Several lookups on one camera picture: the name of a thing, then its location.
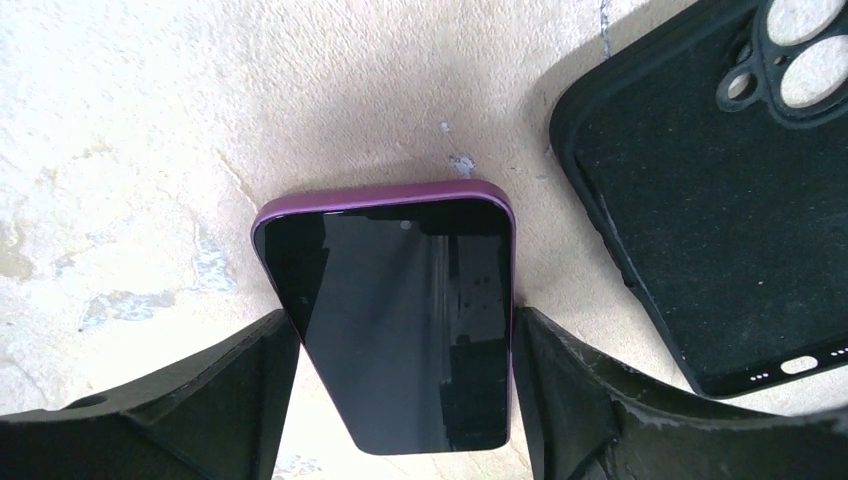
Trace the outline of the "purple edged smartphone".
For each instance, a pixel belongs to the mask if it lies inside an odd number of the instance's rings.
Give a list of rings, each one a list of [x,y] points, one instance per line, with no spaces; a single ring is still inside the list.
[[[360,451],[507,443],[515,236],[506,193],[479,179],[260,208],[255,254]]]

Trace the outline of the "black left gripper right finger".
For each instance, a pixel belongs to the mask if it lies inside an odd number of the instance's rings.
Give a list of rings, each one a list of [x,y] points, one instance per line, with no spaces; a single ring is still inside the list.
[[[778,416],[664,384],[532,307],[513,373],[537,479],[843,479],[847,411]]]

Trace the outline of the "black phone case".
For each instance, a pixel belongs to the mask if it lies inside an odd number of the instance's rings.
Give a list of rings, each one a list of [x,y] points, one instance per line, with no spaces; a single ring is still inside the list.
[[[691,387],[729,398],[847,363],[847,89],[780,87],[768,1],[699,1],[569,86],[552,150]]]

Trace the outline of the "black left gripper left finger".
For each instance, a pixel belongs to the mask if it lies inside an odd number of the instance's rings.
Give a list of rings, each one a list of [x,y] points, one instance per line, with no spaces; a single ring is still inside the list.
[[[5,479],[269,479],[300,341],[273,311],[205,350],[59,410],[1,419]]]

